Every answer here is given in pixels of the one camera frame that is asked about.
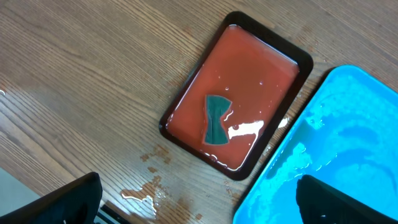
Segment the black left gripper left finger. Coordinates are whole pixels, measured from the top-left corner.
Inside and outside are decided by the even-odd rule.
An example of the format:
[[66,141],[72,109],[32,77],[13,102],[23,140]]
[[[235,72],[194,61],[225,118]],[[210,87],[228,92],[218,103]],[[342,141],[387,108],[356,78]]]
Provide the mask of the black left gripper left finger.
[[73,182],[1,217],[1,224],[92,224],[103,188],[100,176],[90,172]]

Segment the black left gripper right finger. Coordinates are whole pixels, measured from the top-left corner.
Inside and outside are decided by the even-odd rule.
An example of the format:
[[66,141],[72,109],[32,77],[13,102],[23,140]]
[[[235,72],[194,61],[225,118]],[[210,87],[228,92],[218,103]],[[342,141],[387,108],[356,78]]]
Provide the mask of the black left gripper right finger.
[[303,224],[397,224],[397,220],[311,175],[298,180],[296,203]]

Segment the orange sponge with dark scourer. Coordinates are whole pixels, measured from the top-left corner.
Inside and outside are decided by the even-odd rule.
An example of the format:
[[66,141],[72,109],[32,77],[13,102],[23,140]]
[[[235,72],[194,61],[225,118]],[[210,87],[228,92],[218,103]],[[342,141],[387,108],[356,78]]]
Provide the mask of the orange sponge with dark scourer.
[[220,146],[229,143],[223,126],[223,117],[229,111],[231,104],[232,102],[223,96],[206,95],[204,144]]

